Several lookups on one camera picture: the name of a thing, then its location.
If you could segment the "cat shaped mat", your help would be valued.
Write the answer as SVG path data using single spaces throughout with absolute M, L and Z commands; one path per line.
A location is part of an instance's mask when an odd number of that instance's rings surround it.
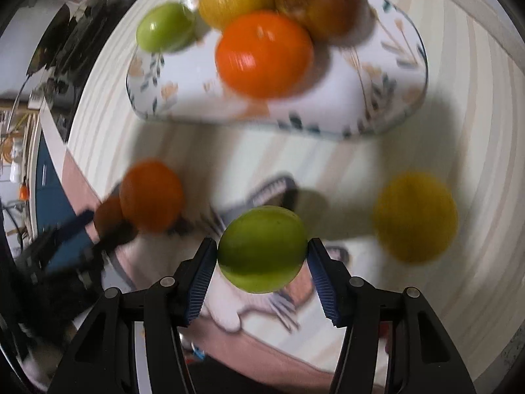
M 311 280 L 304 264 L 309 235 L 294 212 L 296 193 L 294 179 L 280 175 L 240 204 L 190 219 L 179 176 L 147 161 L 130 169 L 100 204 L 95 228 L 103 235 L 121 222 L 130 224 L 116 255 L 137 289 L 172 274 L 211 237 L 218 255 L 199 313 L 232 333 L 240 331 L 240 316 L 249 310 L 272 314 L 292 330 L 298 325 L 296 304 L 305 297 L 286 286 L 295 278 Z

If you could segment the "brownish dark orange fruit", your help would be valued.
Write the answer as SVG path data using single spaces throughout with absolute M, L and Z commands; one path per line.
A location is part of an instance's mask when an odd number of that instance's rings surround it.
M 104 237 L 124 223 L 124 216 L 118 196 L 110 196 L 100 203 L 94 212 L 94 228 L 99 237 Z

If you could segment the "blue kitchen cabinet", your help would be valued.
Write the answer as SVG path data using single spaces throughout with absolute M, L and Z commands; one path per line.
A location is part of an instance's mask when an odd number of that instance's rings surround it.
M 35 176 L 35 218 L 37 233 L 75 216 L 75 212 L 61 186 L 54 169 L 51 155 L 41 133 L 37 152 Z M 69 264 L 77 263 L 82 252 L 93 244 L 86 230 L 83 230 L 63 243 L 49 262 L 48 271 L 58 271 Z

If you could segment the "black gas stove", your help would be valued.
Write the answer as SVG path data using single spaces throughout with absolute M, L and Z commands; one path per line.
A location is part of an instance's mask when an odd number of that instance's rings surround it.
M 29 63 L 27 75 L 51 74 L 39 87 L 64 142 L 87 79 L 110 35 L 136 0 L 91 0 L 81 15 L 63 5 L 48 25 Z

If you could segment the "orange fruit on far counter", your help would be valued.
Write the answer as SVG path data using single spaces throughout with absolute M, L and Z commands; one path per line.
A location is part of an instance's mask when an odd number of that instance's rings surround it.
M 28 201 L 29 200 L 29 187 L 26 183 L 22 183 L 19 188 L 19 200 Z

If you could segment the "red cherry tomato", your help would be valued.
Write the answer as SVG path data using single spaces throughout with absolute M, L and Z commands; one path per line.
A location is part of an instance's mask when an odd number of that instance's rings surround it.
M 390 322 L 381 322 L 379 325 L 379 338 L 380 339 L 387 339 L 390 332 L 391 323 Z

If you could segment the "round yellow citrus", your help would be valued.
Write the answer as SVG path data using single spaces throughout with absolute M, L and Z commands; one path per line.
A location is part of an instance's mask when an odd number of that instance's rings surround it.
M 448 187 L 429 173 L 405 172 L 382 189 L 373 222 L 379 243 L 411 265 L 437 259 L 455 238 L 458 210 Z

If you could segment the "oval floral ceramic plate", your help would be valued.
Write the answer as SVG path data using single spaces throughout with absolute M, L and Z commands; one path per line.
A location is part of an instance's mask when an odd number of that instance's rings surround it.
M 414 23 L 388 0 L 367 0 L 367 36 L 315 44 L 285 17 L 250 14 L 171 54 L 136 50 L 126 92 L 149 121 L 261 124 L 349 138 L 379 133 L 425 98 L 428 61 Z

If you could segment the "orange tangerine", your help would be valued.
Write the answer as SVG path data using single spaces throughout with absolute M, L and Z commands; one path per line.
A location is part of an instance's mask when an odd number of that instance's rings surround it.
M 313 60 L 308 32 L 274 11 L 240 16 L 222 32 L 215 48 L 221 81 L 239 94 L 262 100 L 291 93 Z
M 185 207 L 179 176 L 157 159 L 133 165 L 119 187 L 124 217 L 139 231 L 162 233 L 175 225 Z

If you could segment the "dark red apple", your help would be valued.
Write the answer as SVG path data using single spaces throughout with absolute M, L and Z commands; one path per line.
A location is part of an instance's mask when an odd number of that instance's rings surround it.
M 318 42 L 354 45 L 374 27 L 368 0 L 275 0 L 280 13 L 305 27 Z

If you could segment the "green apple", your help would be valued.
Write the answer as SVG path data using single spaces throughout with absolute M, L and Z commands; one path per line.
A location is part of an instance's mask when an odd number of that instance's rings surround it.
M 152 54 L 177 51 L 194 37 L 196 15 L 181 3 L 167 2 L 148 11 L 139 22 L 136 42 Z
M 221 235 L 218 265 L 237 288 L 267 294 L 291 282 L 304 264 L 308 232 L 294 212 L 255 207 L 236 218 Z

